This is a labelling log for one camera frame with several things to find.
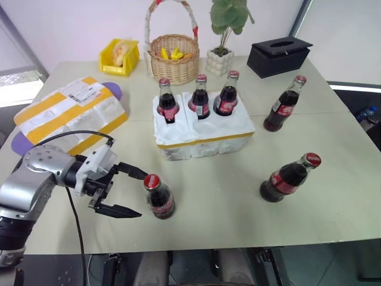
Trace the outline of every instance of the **black cable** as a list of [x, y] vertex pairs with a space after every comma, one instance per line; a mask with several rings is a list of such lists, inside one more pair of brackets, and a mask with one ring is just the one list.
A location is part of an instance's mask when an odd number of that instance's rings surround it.
[[77, 214], [77, 211], [76, 211], [76, 207], [74, 206], [73, 198], [71, 197], [70, 190], [69, 190], [69, 188], [67, 186], [65, 187], [65, 189], [66, 189], [67, 195], [69, 197], [69, 202], [70, 202], [70, 205], [71, 205], [71, 209], [73, 210], [74, 217], [76, 218], [76, 225], [77, 225], [78, 237], [79, 237], [79, 245], [81, 247], [82, 272], [83, 272], [82, 284], [83, 284], [83, 286], [87, 286], [87, 282], [86, 282], [87, 281], [86, 259], [85, 259], [85, 249], [83, 247], [82, 231], [81, 231], [81, 227], [79, 225], [78, 214]]
[[[98, 131], [91, 131], [91, 130], [75, 130], [75, 131], [68, 131], [68, 132], [64, 132], [64, 133], [60, 133], [60, 134], [57, 134], [57, 135], [54, 135], [54, 136], [51, 136], [49, 138], [46, 138], [45, 140], [37, 143], [36, 145], [34, 145], [32, 148], [34, 148], [35, 146], [40, 146], [40, 145], [43, 145], [47, 142], [50, 142], [54, 139], [57, 139], [57, 138], [60, 138], [60, 137], [63, 137], [63, 136], [67, 136], [67, 135], [72, 135], [72, 134], [81, 134], [81, 133], [87, 133], [87, 134], [94, 134], [94, 135], [98, 135], [98, 136], [102, 136], [104, 138], [107, 138], [107, 142], [106, 144], [109, 145], [110, 147], [113, 146], [113, 143], [114, 143], [114, 138], [107, 135], [107, 134], [104, 134], [102, 132], [98, 132]], [[12, 173], [14, 171], [16, 171], [20, 166], [21, 166], [21, 163], [23, 162], [23, 158], [21, 158], [18, 163], [16, 164], [15, 168], [13, 169]]]

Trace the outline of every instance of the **blue bottle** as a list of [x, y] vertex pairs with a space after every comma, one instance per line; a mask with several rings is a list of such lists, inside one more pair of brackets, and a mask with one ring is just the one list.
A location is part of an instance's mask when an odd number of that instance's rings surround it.
[[377, 106], [371, 106], [367, 109], [364, 109], [362, 112], [359, 113], [358, 116], [356, 116], [356, 120], [358, 122], [363, 121], [365, 118], [372, 116], [377, 111]]

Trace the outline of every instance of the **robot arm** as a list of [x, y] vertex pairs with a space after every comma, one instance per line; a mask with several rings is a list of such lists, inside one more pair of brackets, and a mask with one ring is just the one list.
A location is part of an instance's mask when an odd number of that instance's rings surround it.
[[53, 145], [32, 148], [0, 187], [0, 273], [17, 274], [13, 267], [21, 262], [25, 242], [56, 185], [75, 188], [77, 195], [91, 196], [89, 207], [96, 213], [117, 218], [141, 216], [123, 206], [102, 204], [118, 172], [136, 179], [147, 175], [122, 162], [115, 165], [115, 159], [107, 145], [89, 157], [73, 157]]

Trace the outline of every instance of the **foam bottle holder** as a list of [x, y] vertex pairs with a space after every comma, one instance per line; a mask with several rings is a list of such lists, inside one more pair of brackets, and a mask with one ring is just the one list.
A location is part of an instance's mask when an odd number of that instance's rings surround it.
[[185, 160], [216, 154], [232, 153], [243, 148], [255, 132], [245, 106], [239, 96], [238, 103], [229, 116], [220, 116], [213, 110], [218, 92], [209, 92], [210, 115], [198, 120], [197, 114], [188, 107], [192, 92], [183, 92], [175, 99], [180, 107], [175, 122], [167, 124], [157, 112], [159, 97], [153, 100], [156, 144], [167, 160]]

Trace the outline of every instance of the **white table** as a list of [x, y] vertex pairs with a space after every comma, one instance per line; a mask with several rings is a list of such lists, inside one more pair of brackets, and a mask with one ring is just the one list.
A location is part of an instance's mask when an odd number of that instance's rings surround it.
[[[260, 79], [245, 62], [246, 58], [237, 58], [235, 68], [241, 73], [239, 90], [256, 134], [239, 152], [186, 161], [165, 161], [155, 145], [151, 99], [158, 88], [145, 76], [143, 62], [128, 78], [102, 74], [95, 62], [62, 63], [52, 73], [40, 96], [82, 76], [117, 82], [125, 93], [122, 104], [128, 106], [130, 118], [111, 133], [116, 139], [114, 152], [120, 161], [159, 174], [175, 192], [177, 210], [167, 220], [158, 220], [149, 211], [142, 182], [124, 174], [114, 177], [105, 203], [130, 207], [143, 213], [140, 218], [95, 214], [87, 208], [89, 197], [76, 197], [87, 253], [263, 247], [381, 237], [381, 153], [348, 109], [308, 60], [302, 72], [268, 79]], [[309, 81], [294, 114], [280, 131], [265, 131], [264, 115], [297, 73]], [[219, 89], [224, 81], [224, 77], [209, 76], [208, 89]], [[193, 88], [194, 83], [188, 83], [173, 90]], [[19, 159], [10, 150], [16, 132], [0, 150], [0, 159], [7, 162], [0, 173], [1, 182]], [[258, 191], [262, 181], [306, 152], [321, 155], [321, 166], [293, 195], [276, 204], [264, 201]], [[67, 194], [56, 187], [29, 236], [26, 253], [79, 252]]]

